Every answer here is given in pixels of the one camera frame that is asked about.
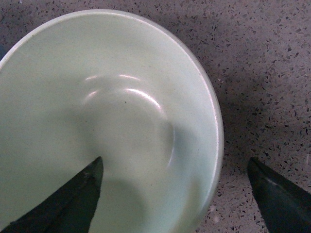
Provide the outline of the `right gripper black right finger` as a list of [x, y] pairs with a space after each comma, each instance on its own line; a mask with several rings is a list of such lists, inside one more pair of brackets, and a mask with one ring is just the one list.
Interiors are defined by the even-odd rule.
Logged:
[[311, 194], [257, 158], [250, 158], [247, 174], [253, 196], [271, 233], [309, 233]]

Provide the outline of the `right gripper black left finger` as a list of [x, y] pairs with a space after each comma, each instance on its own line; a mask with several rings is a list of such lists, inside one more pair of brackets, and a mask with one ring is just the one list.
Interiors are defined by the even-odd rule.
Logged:
[[3, 233], [87, 233], [100, 198], [104, 173], [96, 158], [42, 203], [6, 226]]

